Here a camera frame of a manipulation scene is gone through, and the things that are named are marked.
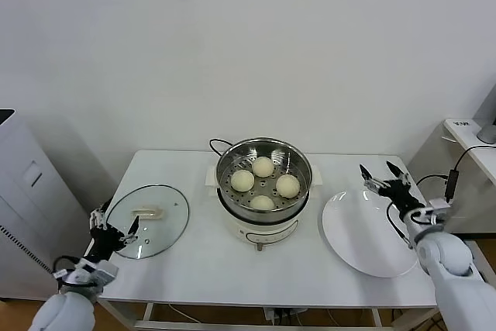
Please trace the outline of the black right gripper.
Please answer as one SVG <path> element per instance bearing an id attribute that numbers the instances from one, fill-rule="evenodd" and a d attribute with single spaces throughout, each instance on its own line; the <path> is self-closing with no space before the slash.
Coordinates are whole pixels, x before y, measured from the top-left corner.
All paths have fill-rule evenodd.
<path id="1" fill-rule="evenodd" d="M 361 164 L 360 173 L 364 186 L 370 191 L 378 191 L 378 194 L 382 197 L 389 198 L 400 213 L 408 213 L 414 209 L 420 209 L 422 203 L 410 193 L 411 185 L 408 174 L 390 161 L 387 161 L 386 165 L 397 179 L 384 181 L 383 183 L 374 178 L 368 169 Z"/>

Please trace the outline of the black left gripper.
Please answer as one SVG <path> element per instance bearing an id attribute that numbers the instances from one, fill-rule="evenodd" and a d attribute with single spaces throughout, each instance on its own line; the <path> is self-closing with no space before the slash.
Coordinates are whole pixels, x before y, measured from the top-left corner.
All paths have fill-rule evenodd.
<path id="1" fill-rule="evenodd" d="M 113 226 L 107 226 L 106 211 L 110 202 L 105 202 L 90 214 L 90 234 L 93 245 L 88 252 L 89 260 L 109 260 L 114 252 L 122 250 L 126 245 L 134 243 L 138 236 L 140 218 L 136 216 L 127 234 L 117 230 Z"/>

